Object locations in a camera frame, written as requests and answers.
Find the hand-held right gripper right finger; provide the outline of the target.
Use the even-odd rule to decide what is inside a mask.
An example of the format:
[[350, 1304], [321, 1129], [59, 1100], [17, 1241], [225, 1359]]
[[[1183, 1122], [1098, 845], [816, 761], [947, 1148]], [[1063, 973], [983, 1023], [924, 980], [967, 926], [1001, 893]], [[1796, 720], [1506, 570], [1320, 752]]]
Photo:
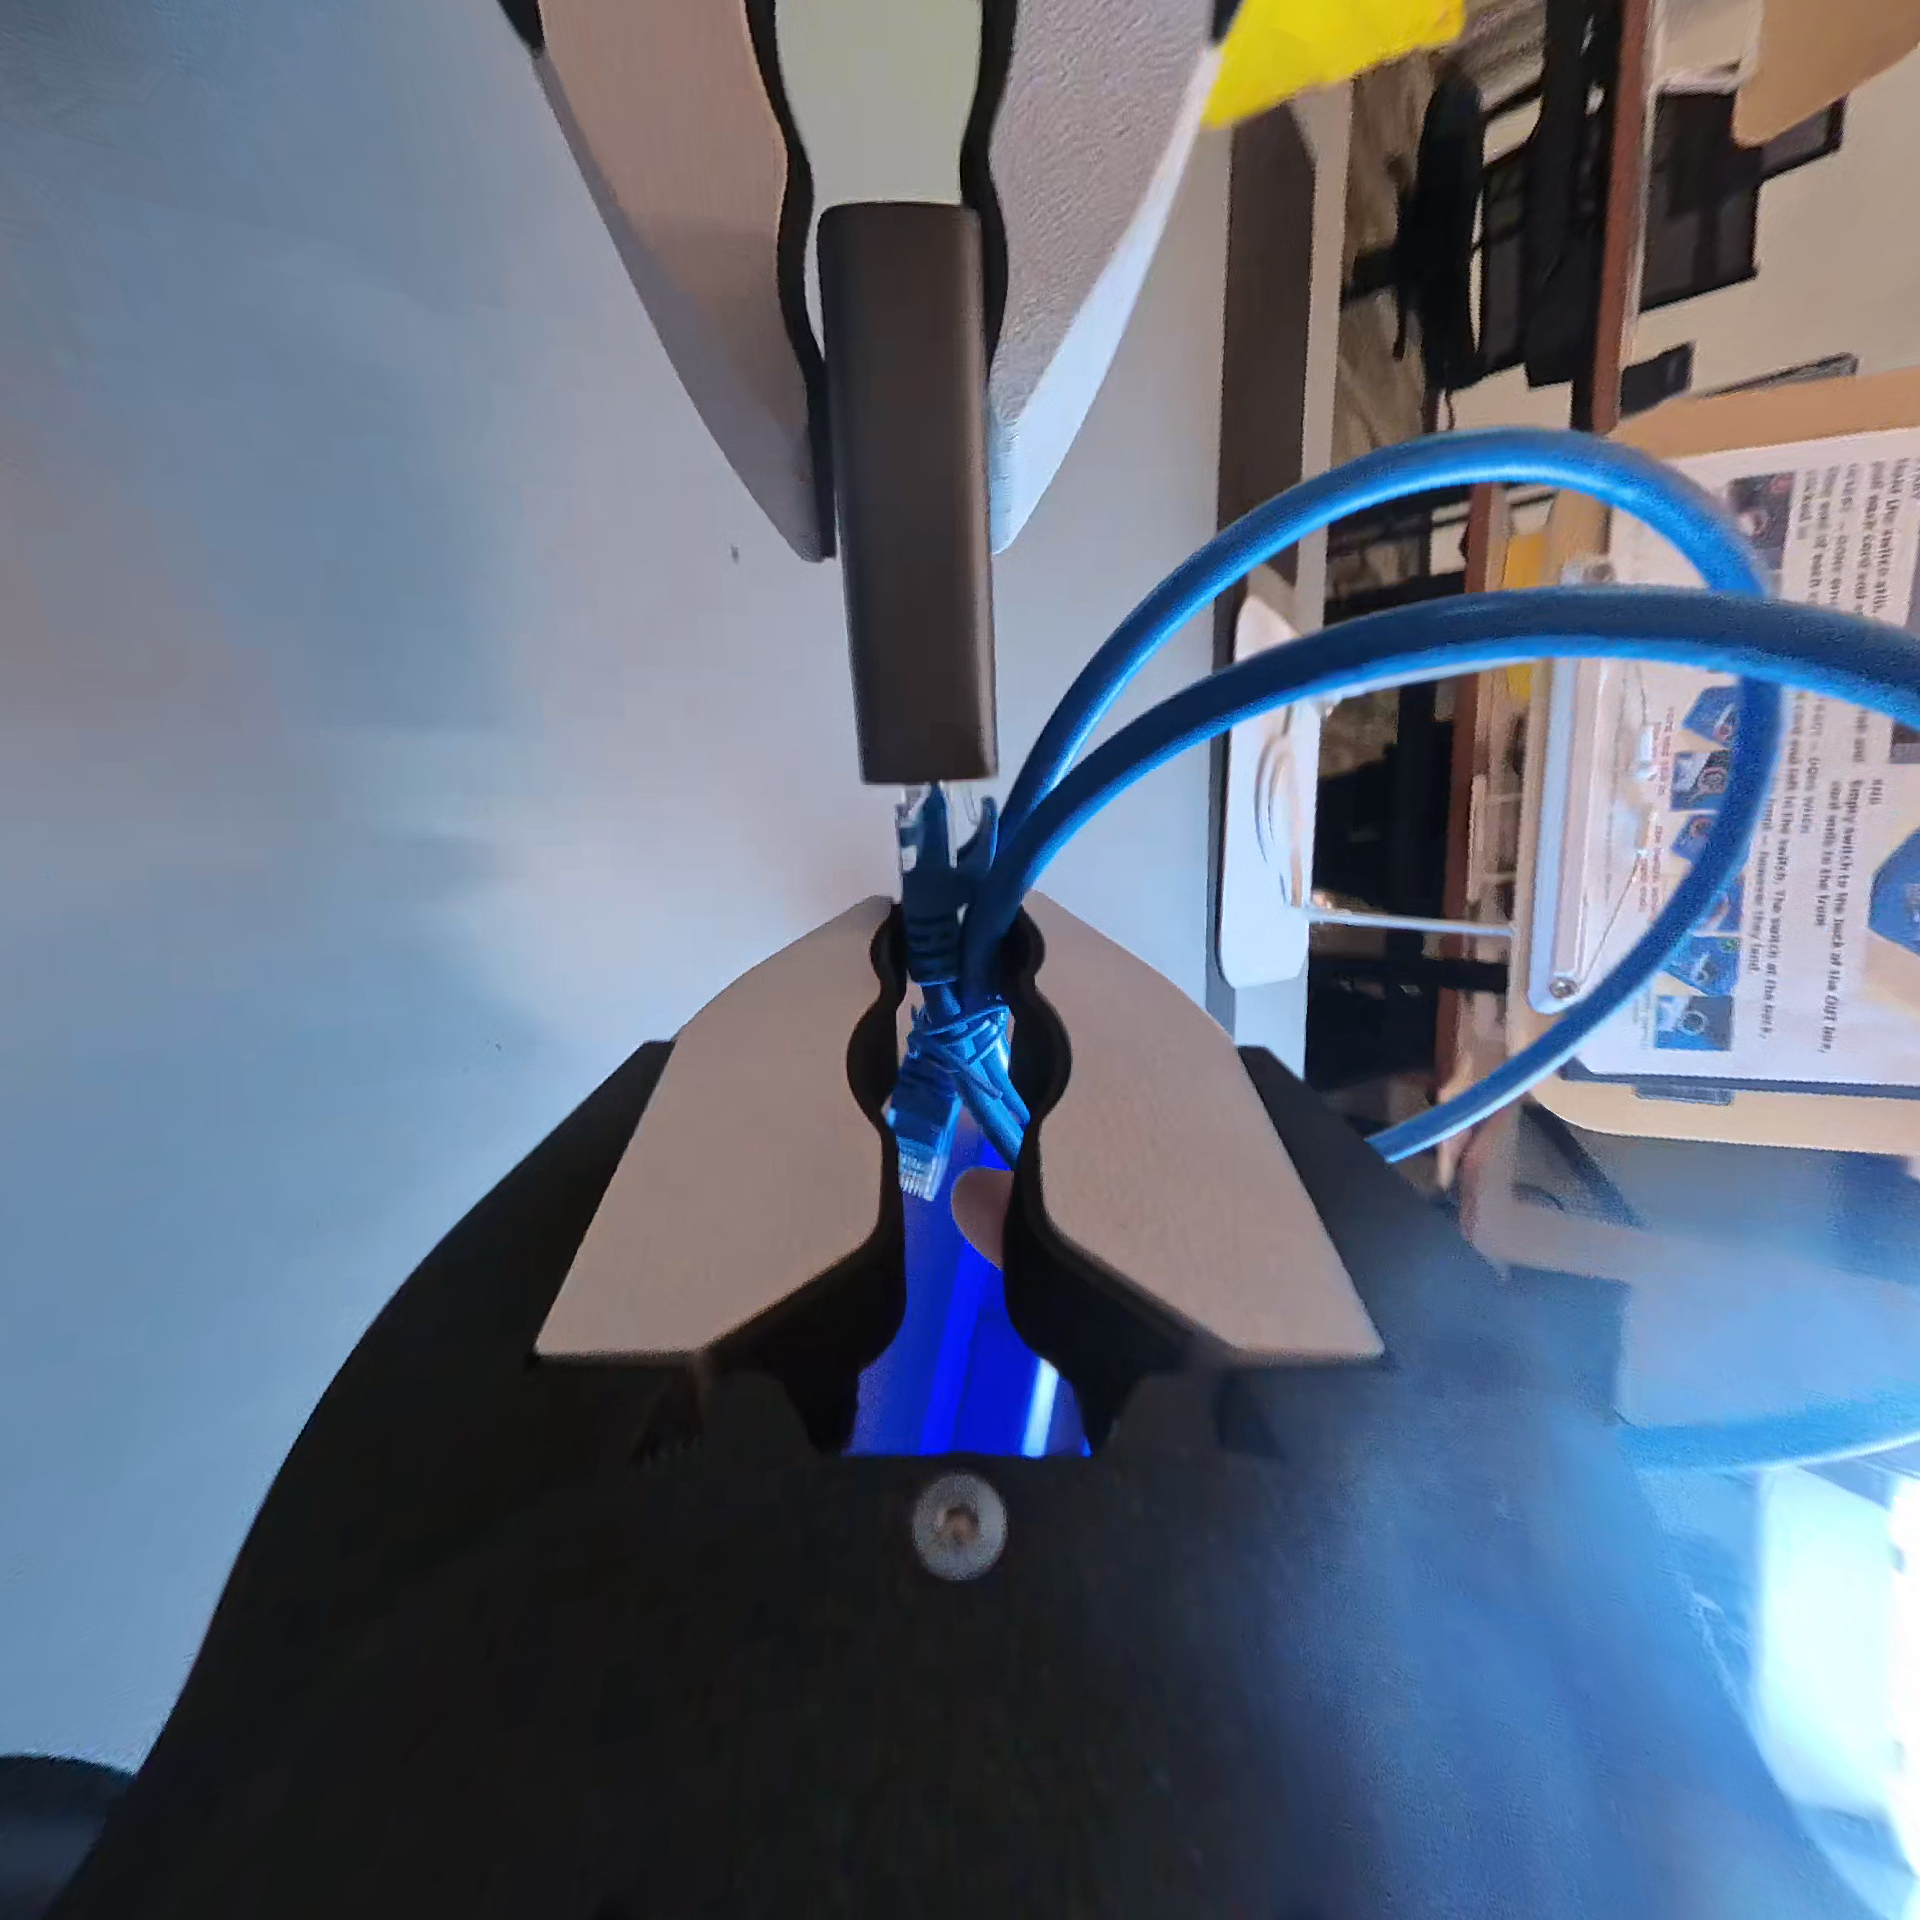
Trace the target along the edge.
[[1011, 935], [1024, 1141], [1004, 1293], [1102, 1452], [1164, 1376], [1369, 1364], [1386, 1342], [1230, 1032], [1046, 895]]

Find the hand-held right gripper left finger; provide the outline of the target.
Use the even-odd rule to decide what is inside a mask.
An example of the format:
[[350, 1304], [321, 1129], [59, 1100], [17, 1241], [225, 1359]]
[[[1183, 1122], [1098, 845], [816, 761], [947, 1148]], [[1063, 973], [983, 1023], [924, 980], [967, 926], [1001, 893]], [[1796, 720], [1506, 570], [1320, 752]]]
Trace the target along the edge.
[[655, 1093], [536, 1337], [544, 1362], [665, 1364], [699, 1394], [760, 1373], [843, 1452], [905, 1319], [888, 1122], [905, 973], [866, 895], [721, 990]]

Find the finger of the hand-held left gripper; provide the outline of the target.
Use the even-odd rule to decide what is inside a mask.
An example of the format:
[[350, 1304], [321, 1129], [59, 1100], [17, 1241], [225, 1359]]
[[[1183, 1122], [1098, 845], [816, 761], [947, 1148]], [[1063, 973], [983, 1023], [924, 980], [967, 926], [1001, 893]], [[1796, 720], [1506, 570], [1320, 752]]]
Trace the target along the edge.
[[992, 550], [1049, 489], [1113, 364], [1236, 1], [985, 1], [960, 184], [980, 222]]
[[835, 552], [815, 180], [772, 1], [532, 1], [518, 34], [656, 335], [744, 486]]

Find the dark grey ethernet port adapter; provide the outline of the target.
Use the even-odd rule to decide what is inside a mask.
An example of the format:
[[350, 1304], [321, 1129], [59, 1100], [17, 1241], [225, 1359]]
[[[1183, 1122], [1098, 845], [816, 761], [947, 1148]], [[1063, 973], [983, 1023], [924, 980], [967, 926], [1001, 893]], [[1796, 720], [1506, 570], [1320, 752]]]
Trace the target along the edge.
[[832, 205], [818, 262], [860, 776], [991, 778], [999, 727], [978, 220], [956, 202]]

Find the yellow plastic bin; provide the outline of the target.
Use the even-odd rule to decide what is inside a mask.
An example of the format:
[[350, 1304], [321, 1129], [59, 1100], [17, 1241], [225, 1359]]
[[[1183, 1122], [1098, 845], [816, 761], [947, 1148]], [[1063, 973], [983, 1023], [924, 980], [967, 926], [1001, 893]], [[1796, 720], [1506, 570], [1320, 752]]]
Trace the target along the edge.
[[1224, 13], [1207, 128], [1234, 128], [1382, 64], [1450, 45], [1466, 1], [1236, 1]]

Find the instruction sheet on wooden board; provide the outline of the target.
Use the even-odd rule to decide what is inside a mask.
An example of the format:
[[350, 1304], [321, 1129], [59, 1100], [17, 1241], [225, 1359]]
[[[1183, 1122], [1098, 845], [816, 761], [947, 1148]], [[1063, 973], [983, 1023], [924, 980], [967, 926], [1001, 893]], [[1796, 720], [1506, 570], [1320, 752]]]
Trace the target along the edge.
[[[1843, 439], [1882, 428], [1919, 424], [1915, 368], [1827, 380], [1767, 381], [1706, 398], [1670, 399], [1626, 423], [1619, 439], [1676, 465], [1676, 455], [1753, 447], [1775, 441]], [[1522, 982], [1506, 1004], [1512, 1047], [1543, 1034], [1552, 1014], [1527, 1000], [1532, 869], [1542, 814], [1547, 676], [1537, 674], [1529, 704], [1521, 815], [1521, 962]], [[1734, 1093], [1679, 1085], [1620, 1085], [1576, 1079], [1562, 1069], [1537, 1097], [1562, 1119], [1615, 1136], [1663, 1136], [1740, 1144], [1835, 1148], [1843, 1151], [1915, 1156], [1915, 1100], [1891, 1094]]]

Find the long wooden table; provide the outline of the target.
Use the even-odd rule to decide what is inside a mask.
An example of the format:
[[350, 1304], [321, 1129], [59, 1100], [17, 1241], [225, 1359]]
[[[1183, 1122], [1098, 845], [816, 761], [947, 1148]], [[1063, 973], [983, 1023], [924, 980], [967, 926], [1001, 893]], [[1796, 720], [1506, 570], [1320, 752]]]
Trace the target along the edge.
[[1583, 335], [1571, 390], [1571, 423], [1610, 436], [1620, 423], [1620, 375], [1636, 316], [1647, 202], [1650, 1], [1600, 7], [1611, 55], [1600, 95], [1600, 184]]

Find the clear acrylic sheet holder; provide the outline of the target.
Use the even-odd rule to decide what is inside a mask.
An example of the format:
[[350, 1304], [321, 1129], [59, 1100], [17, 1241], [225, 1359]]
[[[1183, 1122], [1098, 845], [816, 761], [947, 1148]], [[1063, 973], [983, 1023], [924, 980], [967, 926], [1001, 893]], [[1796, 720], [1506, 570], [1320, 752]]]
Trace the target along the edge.
[[1527, 1004], [1564, 1014], [1667, 910], [1722, 815], [1744, 692], [1672, 662], [1564, 661], [1547, 676]]

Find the wooden chair with black back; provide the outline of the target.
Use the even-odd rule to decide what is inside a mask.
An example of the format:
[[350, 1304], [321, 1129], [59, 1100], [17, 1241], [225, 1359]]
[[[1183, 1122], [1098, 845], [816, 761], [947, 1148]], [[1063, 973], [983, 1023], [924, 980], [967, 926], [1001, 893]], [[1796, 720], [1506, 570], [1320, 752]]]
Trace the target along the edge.
[[1755, 279], [1762, 190], [1835, 154], [1915, 44], [1915, 1], [1655, 5], [1639, 308]]

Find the printed instruction sheet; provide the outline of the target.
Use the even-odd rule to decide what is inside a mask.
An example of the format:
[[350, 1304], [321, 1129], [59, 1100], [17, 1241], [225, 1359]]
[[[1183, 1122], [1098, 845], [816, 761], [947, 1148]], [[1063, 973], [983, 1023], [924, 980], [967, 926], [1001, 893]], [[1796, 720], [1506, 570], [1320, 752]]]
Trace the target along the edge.
[[[1913, 428], [1673, 462], [1730, 513], [1771, 594], [1915, 634]], [[1740, 878], [1568, 1073], [1915, 1100], [1915, 725], [1786, 692], [1778, 773]]]

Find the dark knit cloth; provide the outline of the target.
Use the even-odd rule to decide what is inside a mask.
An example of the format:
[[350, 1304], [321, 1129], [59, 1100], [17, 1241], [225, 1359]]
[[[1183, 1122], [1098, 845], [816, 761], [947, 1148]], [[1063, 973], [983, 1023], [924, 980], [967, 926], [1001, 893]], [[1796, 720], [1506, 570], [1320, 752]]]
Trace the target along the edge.
[[91, 1759], [3, 1757], [3, 1914], [39, 1918], [80, 1869], [132, 1774]]

